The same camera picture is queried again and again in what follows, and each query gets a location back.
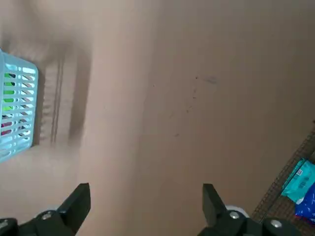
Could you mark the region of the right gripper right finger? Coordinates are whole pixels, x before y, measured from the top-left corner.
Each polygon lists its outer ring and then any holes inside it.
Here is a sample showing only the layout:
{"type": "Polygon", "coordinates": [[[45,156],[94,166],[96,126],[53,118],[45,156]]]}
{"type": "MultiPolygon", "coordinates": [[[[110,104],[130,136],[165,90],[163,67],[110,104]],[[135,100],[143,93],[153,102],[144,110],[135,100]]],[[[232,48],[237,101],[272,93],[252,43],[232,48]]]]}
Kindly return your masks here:
{"type": "Polygon", "coordinates": [[[212,184],[202,187],[202,209],[207,226],[200,236],[300,236],[294,225],[279,218],[261,223],[237,210],[228,210],[212,184]]]}

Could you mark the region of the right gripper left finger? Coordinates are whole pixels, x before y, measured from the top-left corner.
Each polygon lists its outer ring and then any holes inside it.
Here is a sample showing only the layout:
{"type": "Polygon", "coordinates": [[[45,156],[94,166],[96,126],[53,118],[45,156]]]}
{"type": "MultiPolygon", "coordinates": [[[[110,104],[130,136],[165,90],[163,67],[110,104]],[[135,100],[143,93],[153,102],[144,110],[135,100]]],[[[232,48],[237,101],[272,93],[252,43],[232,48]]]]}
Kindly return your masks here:
{"type": "Polygon", "coordinates": [[[79,184],[56,210],[46,210],[25,223],[15,218],[0,220],[2,236],[74,236],[91,209],[88,183],[79,184]]]}

